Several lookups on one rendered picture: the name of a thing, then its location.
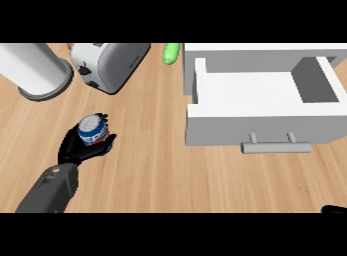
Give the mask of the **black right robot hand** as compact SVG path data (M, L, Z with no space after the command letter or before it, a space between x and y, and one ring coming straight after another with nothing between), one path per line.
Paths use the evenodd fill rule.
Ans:
M320 208L320 213L347 213L347 207L325 205Z

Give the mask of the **white paper towel roll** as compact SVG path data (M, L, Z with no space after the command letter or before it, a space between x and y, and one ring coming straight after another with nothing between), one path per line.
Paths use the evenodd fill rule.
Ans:
M34 95L50 92L65 79L65 67L44 43L0 43L0 74Z

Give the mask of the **silver toaster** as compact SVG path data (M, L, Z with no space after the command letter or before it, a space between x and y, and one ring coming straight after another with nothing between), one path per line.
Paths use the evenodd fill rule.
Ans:
M149 49L149 43L74 43L69 57L85 85L115 95Z

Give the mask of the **grey paper towel holder base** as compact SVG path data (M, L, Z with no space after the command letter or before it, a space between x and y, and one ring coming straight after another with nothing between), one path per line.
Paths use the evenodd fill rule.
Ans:
M17 86L17 92L19 94L29 100L29 101L35 101L35 102L41 102L41 101L47 101L51 98L54 98L68 88L71 82L72 82L72 78L74 78L74 70L71 67L71 64L68 63L68 61L62 58L59 58L63 67L65 67L65 79L60 83L60 85L47 93L40 94L40 95L34 95L31 93L28 93L19 86Z

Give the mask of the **white cabinet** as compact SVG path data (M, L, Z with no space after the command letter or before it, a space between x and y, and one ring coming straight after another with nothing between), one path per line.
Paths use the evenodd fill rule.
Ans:
M332 68L347 58L347 43L184 43L183 94L192 94L195 59L209 73L288 72L302 57L325 57Z

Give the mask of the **white open drawer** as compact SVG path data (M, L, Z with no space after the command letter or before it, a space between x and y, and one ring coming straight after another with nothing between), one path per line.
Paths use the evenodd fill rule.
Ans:
M283 72L209 73L195 60L189 146L260 142L325 144L347 136L347 94L328 59L304 57Z

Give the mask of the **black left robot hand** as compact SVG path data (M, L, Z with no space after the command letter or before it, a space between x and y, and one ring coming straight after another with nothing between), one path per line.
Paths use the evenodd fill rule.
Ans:
M103 118L106 128L108 128L108 115L103 113L96 113L96 115L99 115ZM106 139L93 145L85 146L77 132L78 123L68 130L59 146L59 151L57 151L59 164L74 163L75 165L80 165L81 162L88 160L90 158L103 156L109 152L113 145L113 140L116 138L116 135L111 134L108 131Z

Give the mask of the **green bottle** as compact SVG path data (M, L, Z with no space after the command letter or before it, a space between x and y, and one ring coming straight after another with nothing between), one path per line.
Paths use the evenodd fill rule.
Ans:
M178 43L167 43L164 46L162 51L162 62L167 65L171 65L175 62L177 56L180 51L180 44Z

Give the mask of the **blue soda can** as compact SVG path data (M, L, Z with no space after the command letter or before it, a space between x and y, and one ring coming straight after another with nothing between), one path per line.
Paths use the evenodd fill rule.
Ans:
M103 118L96 114L85 116L78 123L77 132L85 146L102 142L108 137Z

